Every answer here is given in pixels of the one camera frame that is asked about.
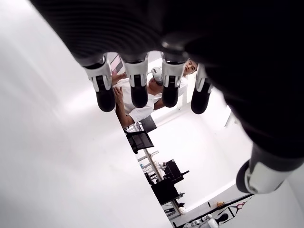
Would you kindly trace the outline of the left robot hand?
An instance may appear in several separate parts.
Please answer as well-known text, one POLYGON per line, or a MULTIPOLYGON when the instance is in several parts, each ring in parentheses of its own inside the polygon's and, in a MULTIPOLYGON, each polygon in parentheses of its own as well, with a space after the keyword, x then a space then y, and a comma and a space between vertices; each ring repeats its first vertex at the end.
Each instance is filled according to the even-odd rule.
POLYGON ((177 103, 188 59, 198 63, 191 108, 209 86, 253 142, 237 175, 244 193, 277 190, 304 162, 304 3, 301 0, 34 0, 86 71, 99 108, 114 109, 106 54, 121 57, 132 101, 148 101, 147 54, 162 55, 163 102, 177 103))

